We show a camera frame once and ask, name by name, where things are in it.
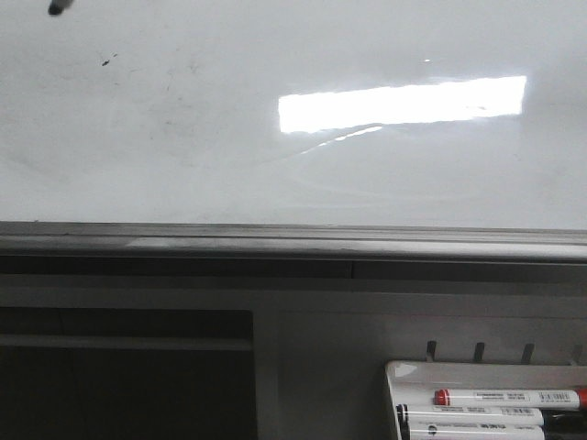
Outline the black capped whiteboard marker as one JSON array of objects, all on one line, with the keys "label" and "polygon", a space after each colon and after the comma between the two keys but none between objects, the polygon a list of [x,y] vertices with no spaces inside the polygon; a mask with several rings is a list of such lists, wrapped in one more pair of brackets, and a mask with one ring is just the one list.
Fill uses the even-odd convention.
[{"label": "black capped whiteboard marker", "polygon": [[395,410],[401,424],[533,424],[571,430],[586,426],[586,412],[579,410],[407,404],[398,404]]}]

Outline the white plastic marker tray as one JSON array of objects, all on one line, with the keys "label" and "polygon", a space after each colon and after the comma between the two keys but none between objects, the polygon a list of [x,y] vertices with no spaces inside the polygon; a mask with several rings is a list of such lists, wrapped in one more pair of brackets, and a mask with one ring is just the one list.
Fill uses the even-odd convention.
[{"label": "white plastic marker tray", "polygon": [[385,366],[388,420],[400,439],[395,406],[428,405],[440,389],[571,390],[586,386],[584,366],[468,364],[397,360]]}]

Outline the white whiteboard with aluminium frame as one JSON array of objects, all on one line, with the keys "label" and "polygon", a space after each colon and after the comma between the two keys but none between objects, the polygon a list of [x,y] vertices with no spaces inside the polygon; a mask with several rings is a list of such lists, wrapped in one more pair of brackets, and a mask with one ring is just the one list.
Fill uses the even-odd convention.
[{"label": "white whiteboard with aluminium frame", "polygon": [[582,262],[586,4],[4,1],[1,249]]}]

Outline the red capped whiteboard marker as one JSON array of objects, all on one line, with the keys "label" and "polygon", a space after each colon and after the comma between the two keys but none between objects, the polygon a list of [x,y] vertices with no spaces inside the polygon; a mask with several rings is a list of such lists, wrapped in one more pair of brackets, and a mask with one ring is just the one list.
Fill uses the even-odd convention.
[{"label": "red capped whiteboard marker", "polygon": [[433,402],[441,406],[472,405],[582,410],[586,408],[586,389],[441,389],[435,391]]}]

